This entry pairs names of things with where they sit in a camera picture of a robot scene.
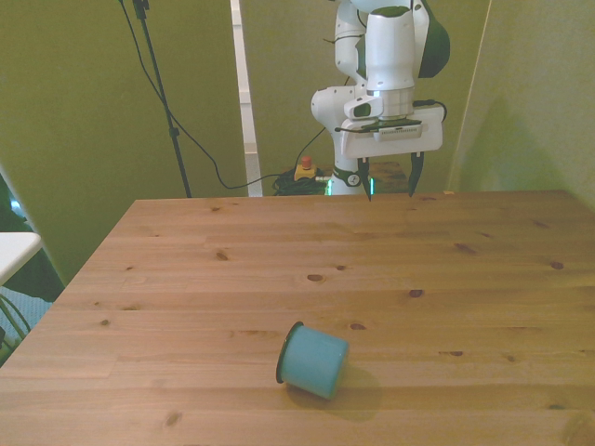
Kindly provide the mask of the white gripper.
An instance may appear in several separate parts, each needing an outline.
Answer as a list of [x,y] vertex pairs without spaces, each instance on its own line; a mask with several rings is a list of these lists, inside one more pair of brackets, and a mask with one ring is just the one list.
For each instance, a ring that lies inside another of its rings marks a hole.
[[372,200],[370,163],[367,158],[411,154],[408,195],[412,197],[420,180],[425,151],[443,145],[443,107],[416,108],[406,118],[381,122],[376,119],[345,120],[340,127],[340,153],[357,159],[357,174],[368,201]]

